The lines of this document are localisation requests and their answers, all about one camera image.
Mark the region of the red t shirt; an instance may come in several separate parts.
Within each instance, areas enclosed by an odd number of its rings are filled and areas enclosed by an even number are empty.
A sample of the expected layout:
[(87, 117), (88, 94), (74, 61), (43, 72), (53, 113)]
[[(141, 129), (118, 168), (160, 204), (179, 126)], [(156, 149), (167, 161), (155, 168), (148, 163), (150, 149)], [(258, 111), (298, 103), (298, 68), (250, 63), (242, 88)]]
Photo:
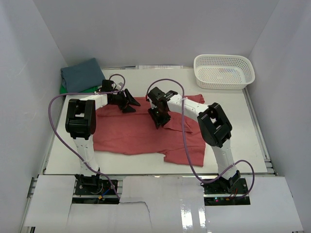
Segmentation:
[(161, 153), (167, 163), (187, 165), (188, 148), (192, 164), (202, 167), (206, 144), (198, 123), (188, 117), (182, 120), (179, 113), (170, 112), (170, 121), (157, 129), (148, 113), (149, 102), (144, 97), (137, 100), (141, 106), (134, 113), (124, 114), (116, 105), (96, 111), (94, 150), (124, 155)]

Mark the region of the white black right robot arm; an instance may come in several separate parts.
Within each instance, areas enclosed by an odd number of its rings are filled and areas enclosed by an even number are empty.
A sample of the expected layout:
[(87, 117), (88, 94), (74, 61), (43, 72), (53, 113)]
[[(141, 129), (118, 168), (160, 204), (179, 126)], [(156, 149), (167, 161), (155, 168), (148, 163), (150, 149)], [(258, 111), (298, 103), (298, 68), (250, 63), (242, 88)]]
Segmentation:
[(232, 193), (241, 176), (231, 152), (232, 125), (220, 104), (198, 103), (172, 90), (164, 93), (157, 87), (148, 92), (146, 100), (150, 102), (148, 113), (157, 129), (170, 121), (169, 112), (180, 113), (182, 119), (188, 117), (198, 122), (201, 136), (212, 147), (216, 158), (219, 187), (224, 193)]

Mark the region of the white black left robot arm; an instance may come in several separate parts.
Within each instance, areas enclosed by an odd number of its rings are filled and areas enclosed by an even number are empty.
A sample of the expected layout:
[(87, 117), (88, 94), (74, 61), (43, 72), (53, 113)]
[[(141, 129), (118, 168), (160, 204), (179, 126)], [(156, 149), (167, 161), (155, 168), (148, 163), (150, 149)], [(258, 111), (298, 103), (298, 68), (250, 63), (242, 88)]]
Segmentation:
[(128, 89), (121, 90), (123, 83), (115, 84), (112, 80), (103, 80), (100, 92), (82, 99), (70, 99), (65, 121), (66, 131), (70, 134), (77, 153), (82, 157), (81, 169), (91, 167), (99, 172), (100, 168), (94, 157), (93, 135), (96, 130), (96, 110), (106, 105), (116, 105), (122, 113), (133, 113), (134, 106), (140, 103), (130, 94)]

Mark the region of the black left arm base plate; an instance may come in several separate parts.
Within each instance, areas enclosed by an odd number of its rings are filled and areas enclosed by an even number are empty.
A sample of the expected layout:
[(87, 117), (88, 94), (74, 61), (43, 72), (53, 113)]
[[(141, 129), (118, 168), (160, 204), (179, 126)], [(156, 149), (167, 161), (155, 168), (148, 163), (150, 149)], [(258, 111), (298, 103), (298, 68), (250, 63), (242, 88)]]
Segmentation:
[(97, 184), (76, 181), (72, 203), (74, 204), (119, 204), (111, 183), (99, 179)]

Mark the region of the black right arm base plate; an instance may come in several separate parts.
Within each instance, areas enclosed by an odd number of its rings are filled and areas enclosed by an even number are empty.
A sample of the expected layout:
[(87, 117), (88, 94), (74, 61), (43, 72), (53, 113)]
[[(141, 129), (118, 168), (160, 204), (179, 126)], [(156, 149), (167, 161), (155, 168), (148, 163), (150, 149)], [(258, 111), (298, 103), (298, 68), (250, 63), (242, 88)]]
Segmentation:
[(228, 191), (223, 188), (220, 181), (204, 184), (200, 183), (204, 190), (205, 206), (237, 206), (250, 205), (249, 195), (242, 198), (248, 191), (245, 178), (240, 178), (233, 188)]

